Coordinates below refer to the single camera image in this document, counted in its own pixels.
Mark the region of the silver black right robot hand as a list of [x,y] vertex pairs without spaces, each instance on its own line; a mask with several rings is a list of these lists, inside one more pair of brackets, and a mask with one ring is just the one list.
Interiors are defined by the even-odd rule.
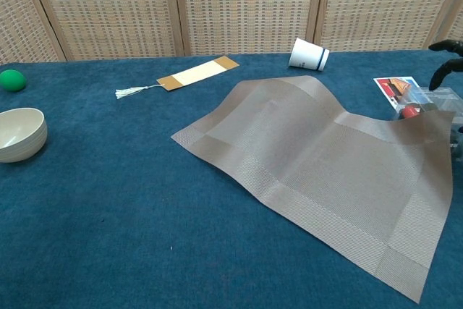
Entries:
[[433,73],[428,86],[428,90],[433,91],[440,87],[447,75],[452,72],[462,72],[462,41],[446,39],[432,43],[429,45],[428,49],[431,51],[448,51],[459,55],[458,59],[448,60]]

